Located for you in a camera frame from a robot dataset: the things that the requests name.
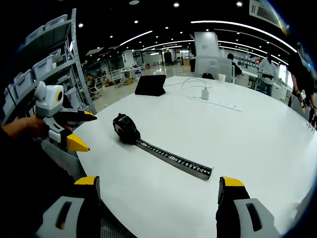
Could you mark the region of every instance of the black tape measure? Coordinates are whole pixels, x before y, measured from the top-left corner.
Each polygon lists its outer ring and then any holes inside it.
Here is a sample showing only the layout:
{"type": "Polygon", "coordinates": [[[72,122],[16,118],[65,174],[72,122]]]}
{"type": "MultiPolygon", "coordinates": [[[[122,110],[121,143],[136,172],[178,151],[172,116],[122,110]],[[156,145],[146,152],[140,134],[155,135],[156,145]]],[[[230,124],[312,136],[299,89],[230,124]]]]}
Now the black tape measure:
{"type": "Polygon", "coordinates": [[[119,114],[119,116],[113,120],[113,127],[123,143],[136,145],[157,158],[199,179],[208,180],[210,178],[213,169],[174,155],[142,140],[133,120],[127,115],[119,114]]]}

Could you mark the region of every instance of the white cable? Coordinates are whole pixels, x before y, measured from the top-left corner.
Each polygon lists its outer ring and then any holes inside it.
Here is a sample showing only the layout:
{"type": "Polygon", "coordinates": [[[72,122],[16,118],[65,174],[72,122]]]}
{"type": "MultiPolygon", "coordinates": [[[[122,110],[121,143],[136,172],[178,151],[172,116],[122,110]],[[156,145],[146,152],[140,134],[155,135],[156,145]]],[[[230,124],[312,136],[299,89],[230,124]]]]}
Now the white cable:
{"type": "Polygon", "coordinates": [[[188,79],[186,79],[184,82],[183,82],[183,84],[182,84],[182,86],[180,87],[181,89],[183,88],[183,86],[184,86],[184,83],[185,82],[187,82],[188,80],[190,80],[190,79],[198,79],[198,80],[200,80],[200,81],[202,81],[201,79],[199,79],[199,78],[188,78],[188,79]]]}
{"type": "MultiPolygon", "coordinates": [[[[190,82],[186,82],[186,83],[193,83],[193,82],[201,82],[200,80],[197,80],[197,81],[190,81],[190,82]]],[[[180,82],[180,83],[175,83],[175,84],[164,84],[163,86],[175,86],[175,85],[179,85],[179,84],[182,84],[183,82],[180,82]]]]}
{"type": "Polygon", "coordinates": [[[187,88],[193,88],[193,87],[211,88],[211,86],[210,86],[210,87],[204,87],[204,86],[190,86],[190,87],[187,87],[187,88]]]}

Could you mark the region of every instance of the black tablet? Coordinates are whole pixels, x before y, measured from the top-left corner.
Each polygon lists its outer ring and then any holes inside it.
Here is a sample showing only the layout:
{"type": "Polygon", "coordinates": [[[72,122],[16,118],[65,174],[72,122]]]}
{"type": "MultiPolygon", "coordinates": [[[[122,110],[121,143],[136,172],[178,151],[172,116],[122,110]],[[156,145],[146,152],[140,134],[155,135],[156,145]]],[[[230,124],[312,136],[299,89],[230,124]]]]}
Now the black tablet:
{"type": "Polygon", "coordinates": [[[165,93],[163,85],[166,75],[147,75],[141,76],[138,86],[135,89],[137,95],[160,96],[165,93]]]}

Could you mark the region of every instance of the person in white shirt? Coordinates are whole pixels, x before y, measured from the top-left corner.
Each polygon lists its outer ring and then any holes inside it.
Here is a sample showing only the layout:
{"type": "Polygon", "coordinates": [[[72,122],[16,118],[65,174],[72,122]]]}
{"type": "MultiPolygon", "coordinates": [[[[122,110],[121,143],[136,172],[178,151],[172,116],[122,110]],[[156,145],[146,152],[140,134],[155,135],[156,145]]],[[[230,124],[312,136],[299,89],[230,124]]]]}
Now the person in white shirt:
{"type": "Polygon", "coordinates": [[[272,56],[267,53],[267,58],[263,59],[259,66],[259,72],[262,74],[259,91],[264,92],[266,88],[267,95],[272,96],[272,84],[277,79],[275,64],[272,62],[272,56]]]}

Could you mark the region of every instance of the white round table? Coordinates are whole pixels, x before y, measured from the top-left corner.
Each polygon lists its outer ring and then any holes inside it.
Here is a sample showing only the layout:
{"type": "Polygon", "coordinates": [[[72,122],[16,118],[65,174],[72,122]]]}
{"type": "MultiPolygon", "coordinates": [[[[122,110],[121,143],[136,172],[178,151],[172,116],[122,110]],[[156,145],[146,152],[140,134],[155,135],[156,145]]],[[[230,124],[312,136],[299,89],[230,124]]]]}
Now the white round table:
{"type": "MultiPolygon", "coordinates": [[[[174,76],[165,84],[189,77],[174,76]]],[[[215,80],[210,97],[241,112],[188,99],[202,82],[166,86],[160,97],[129,95],[74,131],[90,147],[78,153],[88,176],[100,176],[101,198],[138,238],[216,237],[221,176],[239,179],[288,230],[291,211],[311,188],[317,133],[282,102],[254,90],[215,80]],[[214,167],[202,181],[134,145],[122,144],[112,120],[130,116],[145,141],[199,164],[214,167]]]]}

